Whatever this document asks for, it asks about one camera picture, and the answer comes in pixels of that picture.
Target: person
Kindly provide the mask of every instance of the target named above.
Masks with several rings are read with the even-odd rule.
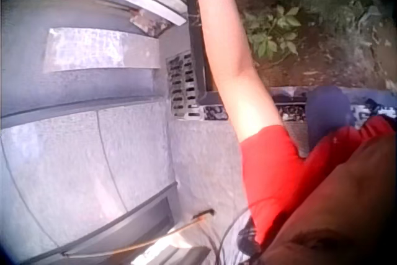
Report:
[[[198,3],[210,69],[241,145],[249,263],[354,264],[389,247],[381,240],[395,222],[393,121],[375,116],[356,130],[346,96],[317,88],[306,103],[311,152],[300,158],[256,73],[235,1]]]

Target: red shirt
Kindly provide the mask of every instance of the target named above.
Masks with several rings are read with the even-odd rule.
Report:
[[[243,180],[255,240],[267,246],[288,216],[333,171],[347,161],[365,141],[394,133],[380,116],[372,117],[356,130],[343,127],[321,139],[307,159],[298,155],[286,129],[281,125],[263,128],[241,142]]]

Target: soil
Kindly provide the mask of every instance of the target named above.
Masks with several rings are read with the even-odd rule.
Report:
[[[274,5],[277,0],[236,2],[243,12]],[[298,38],[297,41],[298,56],[290,55],[276,65],[266,60],[257,60],[259,76],[266,86],[332,84],[350,88],[386,89],[386,80],[393,84],[397,81],[396,31],[393,23],[385,21],[387,26],[382,22],[379,22],[382,26],[375,26],[376,34],[382,41],[379,45],[370,40],[366,46],[358,47],[354,38],[326,34],[323,27],[313,25],[311,16],[305,13],[298,15],[298,20],[302,23],[300,40]]]

